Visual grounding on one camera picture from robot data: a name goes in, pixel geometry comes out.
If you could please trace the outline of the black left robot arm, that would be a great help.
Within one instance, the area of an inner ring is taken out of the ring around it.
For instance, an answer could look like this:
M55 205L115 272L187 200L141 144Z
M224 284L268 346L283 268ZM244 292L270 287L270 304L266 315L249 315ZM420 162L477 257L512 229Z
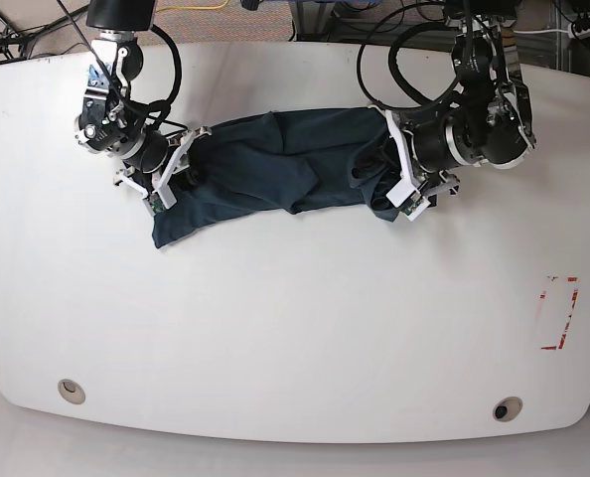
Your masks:
M442 24L413 27L457 32L451 62L457 86L441 100L429 100L407 86L422 106L404 126L419 190L430 202L443 192L455 195L457 167L490 164L511 169L535 147L532 111L522 81L514 35L513 1L447 1Z

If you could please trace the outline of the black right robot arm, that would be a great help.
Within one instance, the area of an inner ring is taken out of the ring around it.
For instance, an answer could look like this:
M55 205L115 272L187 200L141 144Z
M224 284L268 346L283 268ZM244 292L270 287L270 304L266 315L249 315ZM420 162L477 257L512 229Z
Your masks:
M179 95L182 60L172 38L154 23L155 1L91 1L85 24L98 32L85 41L92 59L88 66L81 113L75 120L77 141L92 153L118 158L134 172L134 181L150 192L155 176L172 155L169 138L160 131L168 124L179 133L188 130L168 116ZM167 45L173 82L167 97L149 103L131 97L132 82L144 66L137 35L151 32Z

